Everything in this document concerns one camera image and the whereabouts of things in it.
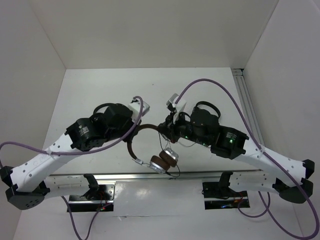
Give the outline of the brown silver headphones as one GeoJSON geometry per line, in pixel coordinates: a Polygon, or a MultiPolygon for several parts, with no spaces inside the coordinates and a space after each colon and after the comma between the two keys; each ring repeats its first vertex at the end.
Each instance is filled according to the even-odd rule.
{"type": "Polygon", "coordinates": [[[169,145],[164,147],[161,140],[162,136],[158,132],[158,127],[153,124],[139,125],[129,137],[126,147],[131,159],[140,166],[149,168],[158,174],[171,175],[169,170],[177,168],[178,175],[180,175],[180,169],[178,167],[179,155],[169,145]],[[140,155],[136,155],[133,148],[133,140],[142,130],[152,130],[156,132],[159,138],[159,147],[155,148],[151,144],[155,141],[147,142],[141,147],[140,155]]]}

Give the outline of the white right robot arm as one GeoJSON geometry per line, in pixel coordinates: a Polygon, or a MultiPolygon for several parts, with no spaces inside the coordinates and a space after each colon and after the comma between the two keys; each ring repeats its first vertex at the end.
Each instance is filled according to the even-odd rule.
{"type": "Polygon", "coordinates": [[[258,172],[232,172],[221,174],[218,190],[223,196],[233,192],[260,191],[278,194],[283,200],[302,204],[313,194],[309,177],[315,163],[309,159],[293,160],[263,146],[255,144],[245,133],[219,124],[219,118],[207,110],[198,110],[186,120],[180,113],[173,121],[171,113],[158,125],[158,131],[172,143],[180,138],[209,147],[212,154],[243,162],[259,169],[258,172]]]}

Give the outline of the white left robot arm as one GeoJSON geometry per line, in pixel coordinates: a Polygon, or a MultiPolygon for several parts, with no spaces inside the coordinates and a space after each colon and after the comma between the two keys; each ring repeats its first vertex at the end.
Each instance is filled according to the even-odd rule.
{"type": "Polygon", "coordinates": [[[8,189],[7,201],[19,210],[28,210],[48,198],[78,195],[92,200],[103,191],[91,173],[78,176],[51,177],[65,164],[85,154],[103,151],[104,143],[128,140],[150,108],[139,102],[128,106],[120,103],[99,105],[90,117],[70,125],[58,140],[26,163],[0,169],[8,189]]]}

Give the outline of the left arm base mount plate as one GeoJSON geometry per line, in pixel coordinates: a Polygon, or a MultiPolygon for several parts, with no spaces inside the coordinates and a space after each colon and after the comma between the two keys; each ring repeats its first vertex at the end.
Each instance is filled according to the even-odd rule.
{"type": "Polygon", "coordinates": [[[105,181],[99,185],[98,192],[91,196],[70,195],[68,204],[72,213],[93,213],[114,211],[115,181],[105,181]]]}

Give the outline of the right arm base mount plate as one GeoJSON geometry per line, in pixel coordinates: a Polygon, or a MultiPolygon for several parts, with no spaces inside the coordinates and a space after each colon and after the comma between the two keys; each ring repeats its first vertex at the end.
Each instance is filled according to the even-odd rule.
{"type": "Polygon", "coordinates": [[[203,182],[202,195],[206,210],[250,208],[248,193],[219,188],[218,182],[203,182]]]}

